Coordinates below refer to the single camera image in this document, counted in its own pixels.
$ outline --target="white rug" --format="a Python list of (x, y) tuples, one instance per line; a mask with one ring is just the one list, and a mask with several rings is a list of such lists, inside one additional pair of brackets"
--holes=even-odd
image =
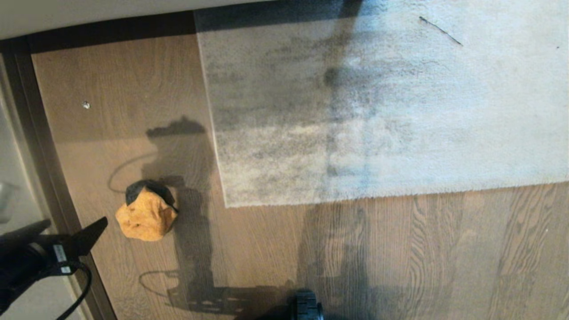
[(566, 180), (567, 13), (567, 0), (198, 11), (226, 206)]

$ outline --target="rug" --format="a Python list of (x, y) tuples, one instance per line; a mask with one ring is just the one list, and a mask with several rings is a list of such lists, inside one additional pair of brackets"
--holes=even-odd
[(567, 0), (199, 10), (227, 207), (567, 180)]

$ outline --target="cord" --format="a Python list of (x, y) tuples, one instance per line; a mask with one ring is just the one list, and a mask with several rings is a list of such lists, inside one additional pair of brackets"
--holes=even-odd
[(46, 278), (46, 277), (50, 276), (50, 274), (54, 270), (64, 268), (66, 266), (72, 266), (74, 268), (81, 269), (85, 273), (85, 275), (87, 276), (87, 284), (85, 285), (85, 288), (83, 289), (83, 292), (81, 292), (81, 295), (79, 296), (79, 298), (77, 298), (77, 300), (64, 313), (62, 313), (57, 318), (57, 320), (65, 320), (65, 319), (67, 319), (68, 316), (70, 316), (73, 313), (73, 311), (75, 311), (75, 309), (83, 302), (83, 299), (85, 299), (85, 297), (89, 293), (89, 288), (91, 288), (91, 281), (93, 280), (93, 274), (91, 273), (91, 270), (89, 269), (89, 267), (80, 261), (63, 261), (63, 262), (60, 262), (58, 264), (55, 264), (52, 268), (49, 268), (49, 269), (45, 270), (44, 272), (41, 272), (41, 274), (39, 275), (38, 278), (39, 279)]

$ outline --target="wood grain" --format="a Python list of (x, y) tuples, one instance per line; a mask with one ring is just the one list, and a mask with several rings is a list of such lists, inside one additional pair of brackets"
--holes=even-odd
[[(112, 221), (93, 258), (119, 319), (254, 319), (301, 287), (329, 319), (567, 318), (568, 184), (226, 209), (191, 13), (150, 21), (164, 34), (30, 39), (81, 224)], [(141, 178), (178, 193), (156, 243), (114, 221)]]

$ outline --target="wooden floor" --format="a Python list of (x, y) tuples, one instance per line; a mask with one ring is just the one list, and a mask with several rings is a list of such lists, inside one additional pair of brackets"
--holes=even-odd
[[(569, 184), (226, 209), (192, 14), (119, 25), (29, 38), (119, 319), (254, 319), (301, 287), (327, 319), (569, 319)], [(114, 220), (141, 178), (179, 194), (156, 243)]]

